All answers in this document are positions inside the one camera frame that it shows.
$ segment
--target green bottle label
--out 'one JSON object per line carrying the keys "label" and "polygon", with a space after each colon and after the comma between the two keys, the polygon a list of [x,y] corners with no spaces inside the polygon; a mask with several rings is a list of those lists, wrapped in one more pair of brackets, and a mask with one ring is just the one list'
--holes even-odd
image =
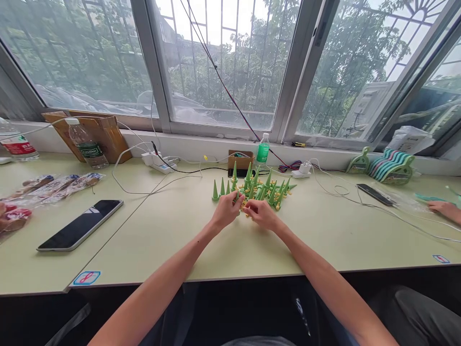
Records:
{"label": "green bottle label", "polygon": [[75,145],[85,159],[93,159],[102,156],[102,150],[97,143],[82,143]]}
{"label": "green bottle label", "polygon": [[260,144],[258,147],[258,155],[256,157],[256,160],[258,162],[266,162],[268,154],[269,154],[269,145]]}

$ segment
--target window glass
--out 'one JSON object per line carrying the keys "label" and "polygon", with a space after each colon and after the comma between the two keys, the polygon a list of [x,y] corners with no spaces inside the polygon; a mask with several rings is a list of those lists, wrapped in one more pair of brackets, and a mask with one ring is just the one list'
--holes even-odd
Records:
{"label": "window glass", "polygon": [[158,117],[130,1],[0,1],[0,38],[48,107]]}
{"label": "window glass", "polygon": [[447,2],[341,0],[296,133],[367,140],[376,109]]}
{"label": "window glass", "polygon": [[[172,121],[246,128],[189,18],[186,0],[156,0]],[[272,128],[300,0],[191,0],[218,71],[255,130]]]}
{"label": "window glass", "polygon": [[429,132],[435,140],[461,120],[461,40],[444,58],[418,91],[403,114],[393,124],[384,142],[389,142],[401,126]]}

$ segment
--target white plastic bag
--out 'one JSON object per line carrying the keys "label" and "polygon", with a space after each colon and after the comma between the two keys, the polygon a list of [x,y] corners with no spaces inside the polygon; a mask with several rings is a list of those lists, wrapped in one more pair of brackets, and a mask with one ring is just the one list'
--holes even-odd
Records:
{"label": "white plastic bag", "polygon": [[432,135],[413,126],[402,126],[394,132],[392,140],[386,148],[399,150],[414,155],[435,143]]}

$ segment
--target red bottle label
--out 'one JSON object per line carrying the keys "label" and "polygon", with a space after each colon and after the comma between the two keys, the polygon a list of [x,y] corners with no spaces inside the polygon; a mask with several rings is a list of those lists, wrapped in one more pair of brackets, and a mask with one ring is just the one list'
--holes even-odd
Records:
{"label": "red bottle label", "polygon": [[36,151],[35,148],[30,145],[29,141],[24,136],[0,140],[0,143],[12,155],[24,155],[34,153]]}

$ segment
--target green bottle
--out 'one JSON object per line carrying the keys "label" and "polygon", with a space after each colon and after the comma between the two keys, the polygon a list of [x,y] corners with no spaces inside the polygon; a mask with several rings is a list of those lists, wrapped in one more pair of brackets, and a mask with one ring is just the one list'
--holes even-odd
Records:
{"label": "green bottle", "polygon": [[267,156],[269,154],[269,134],[263,133],[263,139],[259,142],[258,147],[258,156],[256,157],[256,161],[261,163],[266,163]]}

